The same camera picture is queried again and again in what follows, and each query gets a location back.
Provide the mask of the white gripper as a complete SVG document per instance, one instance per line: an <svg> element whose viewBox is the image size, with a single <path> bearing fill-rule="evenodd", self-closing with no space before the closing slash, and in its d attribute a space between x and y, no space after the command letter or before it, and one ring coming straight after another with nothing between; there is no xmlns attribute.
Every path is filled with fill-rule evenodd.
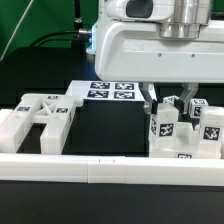
<svg viewBox="0 0 224 224"><path fill-rule="evenodd" d="M178 82L181 114L197 83L224 83L224 21L212 0L99 0L94 26L95 71L103 80L138 81L144 112L156 114L153 83Z"/></svg>

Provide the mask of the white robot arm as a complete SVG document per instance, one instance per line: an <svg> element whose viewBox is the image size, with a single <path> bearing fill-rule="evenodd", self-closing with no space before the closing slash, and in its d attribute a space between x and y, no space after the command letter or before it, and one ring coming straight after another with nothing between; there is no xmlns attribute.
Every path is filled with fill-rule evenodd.
<svg viewBox="0 0 224 224"><path fill-rule="evenodd" d="M212 0L99 0L87 49L104 81L140 84L150 113L149 86L181 83L175 103L186 112L200 83L224 83L224 21Z"/></svg>

